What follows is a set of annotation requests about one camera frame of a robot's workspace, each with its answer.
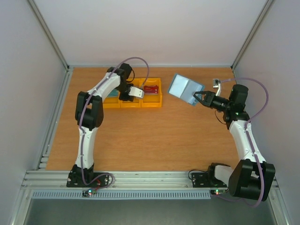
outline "green item in bin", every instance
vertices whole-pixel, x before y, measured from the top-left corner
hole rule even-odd
[[[118,96],[118,90],[113,89],[111,93],[108,94],[108,98],[117,97]]]

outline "white wall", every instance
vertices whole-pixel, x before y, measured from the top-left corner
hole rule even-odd
[[[64,68],[25,0],[0,7],[0,224],[33,169]]]
[[[231,66],[265,0],[36,3],[70,65],[140,56],[153,66]]]
[[[253,121],[261,152],[276,168],[276,177],[293,224],[300,224],[300,1],[276,0],[236,68],[238,77],[266,84],[270,103]],[[247,110],[257,112],[263,90],[251,82]]]

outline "robotic arm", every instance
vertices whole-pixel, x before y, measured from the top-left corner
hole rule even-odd
[[[86,183],[90,183],[95,174],[94,168],[94,143],[97,130],[101,125],[104,117],[103,102],[113,89],[120,92],[119,99],[122,101],[133,101],[134,97],[143,98],[144,92],[134,87],[133,84],[127,83],[127,79],[132,71],[129,64],[123,63],[120,68],[111,67],[107,70],[104,78],[91,90],[79,92],[77,97],[75,119],[80,124],[83,108],[90,96],[90,108],[86,108],[83,116],[82,126],[79,127],[79,148],[78,155],[69,176],[67,187],[86,187],[82,181],[82,168]]]
[[[260,163],[264,180],[264,194],[262,201],[268,197],[274,176],[275,167],[266,163],[261,155],[248,123],[249,115],[245,112],[245,102],[248,88],[236,84],[233,86],[229,99],[220,97],[220,82],[213,85],[218,88],[217,94],[211,91],[199,91],[194,97],[203,105],[223,112],[223,120],[232,134],[240,162],[233,170],[223,164],[213,163],[208,168],[208,178],[212,186],[220,181],[228,186],[232,196],[257,200],[260,195],[261,179],[257,162]]]

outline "open box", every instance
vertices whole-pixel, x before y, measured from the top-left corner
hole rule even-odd
[[[131,83],[134,86],[140,87],[144,82],[145,78],[136,78]],[[158,86],[158,95],[144,95],[143,99],[134,98],[133,102],[120,101],[119,96],[107,97],[103,102],[103,108],[147,108],[147,107],[161,107],[162,106],[162,91],[161,91],[161,80],[160,78],[148,78],[145,86]]]

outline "brown table surface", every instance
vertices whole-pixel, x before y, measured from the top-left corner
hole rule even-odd
[[[75,163],[79,143],[77,94],[94,87],[106,70],[74,69],[47,170],[68,171]],[[136,77],[146,76],[146,68],[134,70]],[[167,93],[175,73],[203,83],[205,90],[213,90],[213,78],[233,77],[230,68],[150,68],[150,77],[161,78],[163,106],[104,109],[104,121],[95,140],[95,171],[206,170],[212,162],[236,166],[233,138],[216,119],[214,110],[200,104],[191,106]],[[232,85],[224,83],[221,96],[228,98]]]

